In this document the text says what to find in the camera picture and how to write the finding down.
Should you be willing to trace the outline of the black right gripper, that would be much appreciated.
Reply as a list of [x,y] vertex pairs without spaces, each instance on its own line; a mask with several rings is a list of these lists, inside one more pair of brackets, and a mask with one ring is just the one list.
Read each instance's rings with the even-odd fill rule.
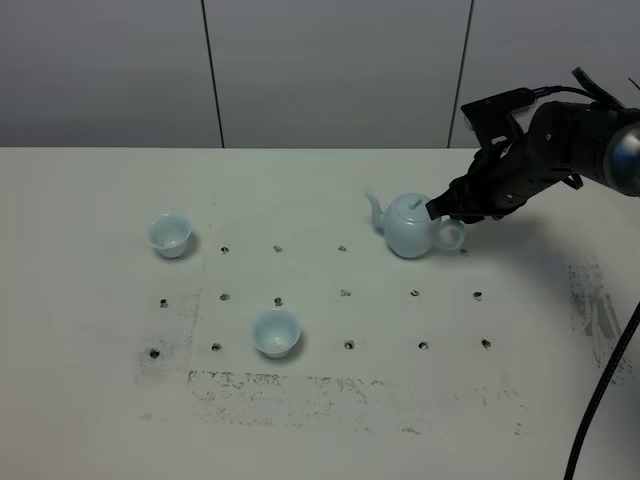
[[504,217],[555,183],[555,173],[534,160],[528,139],[481,148],[467,173],[426,204],[431,220],[443,216],[462,223]]

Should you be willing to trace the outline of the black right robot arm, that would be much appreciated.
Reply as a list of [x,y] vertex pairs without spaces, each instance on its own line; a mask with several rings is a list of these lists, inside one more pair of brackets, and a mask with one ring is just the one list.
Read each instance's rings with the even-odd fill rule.
[[577,190],[587,178],[622,195],[639,195],[639,111],[595,103],[547,102],[526,133],[482,148],[467,173],[426,204],[433,219],[466,224],[500,219],[558,182]]

